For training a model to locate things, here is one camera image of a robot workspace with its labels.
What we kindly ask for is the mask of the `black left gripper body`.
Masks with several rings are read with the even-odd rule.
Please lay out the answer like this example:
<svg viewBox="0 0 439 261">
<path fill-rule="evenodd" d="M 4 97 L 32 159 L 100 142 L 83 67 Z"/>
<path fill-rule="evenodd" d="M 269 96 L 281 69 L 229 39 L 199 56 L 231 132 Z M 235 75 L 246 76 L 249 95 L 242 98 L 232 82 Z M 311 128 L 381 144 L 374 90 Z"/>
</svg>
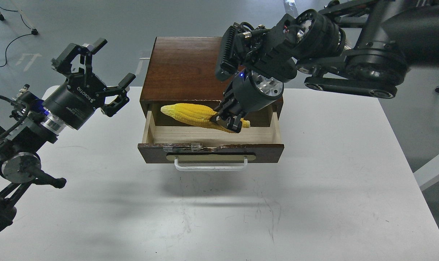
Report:
<svg viewBox="0 0 439 261">
<path fill-rule="evenodd" d="M 93 74 L 87 82 L 82 73 L 72 73 L 45 101 L 43 106 L 73 129 L 80 129 L 103 105 L 96 93 L 107 86 Z"/>
</svg>

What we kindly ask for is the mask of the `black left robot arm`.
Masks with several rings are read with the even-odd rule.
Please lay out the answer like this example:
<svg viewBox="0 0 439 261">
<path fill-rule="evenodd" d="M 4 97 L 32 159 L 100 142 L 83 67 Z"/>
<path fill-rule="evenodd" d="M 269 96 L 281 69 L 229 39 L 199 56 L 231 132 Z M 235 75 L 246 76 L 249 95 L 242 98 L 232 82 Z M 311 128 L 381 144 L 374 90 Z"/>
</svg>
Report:
<svg viewBox="0 0 439 261">
<path fill-rule="evenodd" d="M 108 87 L 93 72 L 93 55 L 106 43 L 103 38 L 92 45 L 71 43 L 52 59 L 53 69 L 66 80 L 45 100 L 32 94 L 27 84 L 15 98 L 0 95 L 0 176 L 10 182 L 0 192 L 0 232 L 12 225 L 15 204 L 30 185 L 61 189 L 66 184 L 65 178 L 41 169 L 38 150 L 46 142 L 54 143 L 65 127 L 80 129 L 97 109 L 112 117 L 129 102 L 134 74 Z"/>
</svg>

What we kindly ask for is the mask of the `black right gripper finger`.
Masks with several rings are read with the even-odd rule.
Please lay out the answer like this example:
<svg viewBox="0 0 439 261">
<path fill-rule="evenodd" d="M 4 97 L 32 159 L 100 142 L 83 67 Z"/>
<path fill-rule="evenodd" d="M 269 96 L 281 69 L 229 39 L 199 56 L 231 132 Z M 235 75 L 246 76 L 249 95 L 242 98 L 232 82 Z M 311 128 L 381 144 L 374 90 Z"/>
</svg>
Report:
<svg viewBox="0 0 439 261">
<path fill-rule="evenodd" d="M 233 101 L 221 101 L 213 110 L 215 114 L 210 117 L 210 122 L 218 125 L 229 125 L 230 119 L 234 116 L 230 109 L 233 107 Z"/>
<path fill-rule="evenodd" d="M 241 112 L 238 115 L 233 115 L 231 113 L 223 112 L 221 114 L 221 126 L 226 128 L 227 130 L 240 133 L 242 129 L 241 119 L 244 117 L 244 114 Z"/>
</svg>

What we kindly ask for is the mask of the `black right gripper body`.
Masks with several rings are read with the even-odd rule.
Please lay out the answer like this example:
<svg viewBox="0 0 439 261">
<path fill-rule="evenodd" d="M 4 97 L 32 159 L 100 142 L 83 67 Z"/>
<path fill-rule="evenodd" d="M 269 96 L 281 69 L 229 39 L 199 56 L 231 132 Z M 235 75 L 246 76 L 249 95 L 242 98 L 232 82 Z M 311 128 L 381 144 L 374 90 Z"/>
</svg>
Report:
<svg viewBox="0 0 439 261">
<path fill-rule="evenodd" d="M 226 89 L 223 111 L 243 116 L 259 111 L 282 97 L 284 84 L 275 78 L 243 70 L 236 73 Z"/>
</svg>

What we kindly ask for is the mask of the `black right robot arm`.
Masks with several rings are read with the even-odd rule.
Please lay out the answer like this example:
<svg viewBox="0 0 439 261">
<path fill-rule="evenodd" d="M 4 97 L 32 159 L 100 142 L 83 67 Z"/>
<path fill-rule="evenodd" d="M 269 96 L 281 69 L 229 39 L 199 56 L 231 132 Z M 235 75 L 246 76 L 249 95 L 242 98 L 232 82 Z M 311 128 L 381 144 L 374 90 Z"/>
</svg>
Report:
<svg viewBox="0 0 439 261">
<path fill-rule="evenodd" d="M 239 133 L 298 72 L 314 90 L 392 99 L 412 67 L 439 68 L 439 0 L 334 0 L 271 29 L 234 23 L 215 68 L 232 80 L 210 120 Z"/>
</svg>

